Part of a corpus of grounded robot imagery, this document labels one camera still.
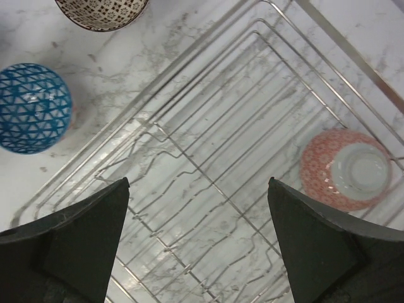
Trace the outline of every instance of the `wire rack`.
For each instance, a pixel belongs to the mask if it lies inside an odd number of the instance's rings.
[[[241,1],[12,225],[126,176],[131,198],[106,302],[293,302],[269,178],[302,191],[307,142],[324,129],[358,129],[388,149],[395,177],[386,201],[353,215],[403,229],[402,117],[295,2]]]

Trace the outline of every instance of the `triangle pattern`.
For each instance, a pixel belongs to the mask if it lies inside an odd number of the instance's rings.
[[[0,71],[0,145],[16,153],[46,150],[69,127],[73,103],[48,68],[23,63]]]

